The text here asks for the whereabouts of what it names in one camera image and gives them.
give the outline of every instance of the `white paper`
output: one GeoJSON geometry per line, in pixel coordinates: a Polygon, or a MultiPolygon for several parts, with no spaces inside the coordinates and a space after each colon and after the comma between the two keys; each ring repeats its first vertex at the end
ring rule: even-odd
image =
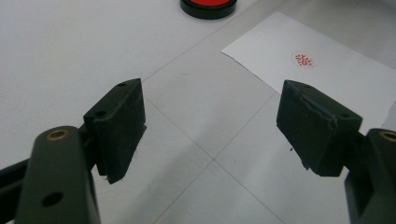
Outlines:
{"type": "Polygon", "coordinates": [[[285,79],[324,92],[363,117],[364,134],[382,126],[396,101],[395,70],[279,12],[222,52],[279,93],[285,79]],[[311,62],[299,65],[298,55],[311,62]]]}

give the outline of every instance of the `red object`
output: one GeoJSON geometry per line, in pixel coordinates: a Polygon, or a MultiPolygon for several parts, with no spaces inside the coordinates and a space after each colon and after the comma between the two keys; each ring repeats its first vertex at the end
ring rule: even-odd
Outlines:
{"type": "Polygon", "coordinates": [[[195,4],[205,7],[217,7],[230,2],[230,0],[191,0],[191,1],[195,4]]]}

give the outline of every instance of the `screw hole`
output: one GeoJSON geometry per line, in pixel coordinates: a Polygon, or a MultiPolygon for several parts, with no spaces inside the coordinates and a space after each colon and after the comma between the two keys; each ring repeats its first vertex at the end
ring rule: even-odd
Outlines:
{"type": "Polygon", "coordinates": [[[106,114],[106,111],[99,111],[95,113],[95,116],[102,117],[106,114]]]}
{"type": "Polygon", "coordinates": [[[344,118],[344,119],[347,119],[347,118],[349,118],[349,115],[348,114],[340,114],[340,117],[344,118]]]}
{"type": "Polygon", "coordinates": [[[396,133],[391,133],[391,132],[381,132],[381,136],[388,141],[391,142],[396,142],[396,133]]]}
{"type": "Polygon", "coordinates": [[[56,141],[59,139],[65,138],[69,134],[69,131],[66,129],[55,130],[49,134],[47,134],[47,140],[56,141]]]}
{"type": "Polygon", "coordinates": [[[61,192],[53,192],[43,199],[42,204],[44,207],[51,207],[60,202],[63,197],[64,195],[61,192]]]}

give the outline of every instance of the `brass screw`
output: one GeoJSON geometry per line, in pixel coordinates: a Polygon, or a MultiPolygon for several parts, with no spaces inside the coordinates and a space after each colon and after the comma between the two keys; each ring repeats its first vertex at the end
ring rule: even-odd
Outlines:
{"type": "Polygon", "coordinates": [[[396,143],[396,133],[392,132],[381,132],[379,133],[383,138],[387,139],[390,142],[396,143]]]}

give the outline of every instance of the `white tiled floor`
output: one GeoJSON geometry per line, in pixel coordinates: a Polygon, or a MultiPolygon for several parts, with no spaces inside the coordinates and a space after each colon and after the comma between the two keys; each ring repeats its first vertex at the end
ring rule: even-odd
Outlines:
{"type": "Polygon", "coordinates": [[[220,52],[275,11],[396,69],[396,9],[376,1],[240,0],[219,21],[177,0],[2,1],[0,168],[142,77],[148,129],[127,176],[92,171],[103,223],[348,223],[346,172],[306,171],[276,128],[279,95],[220,52]]]}

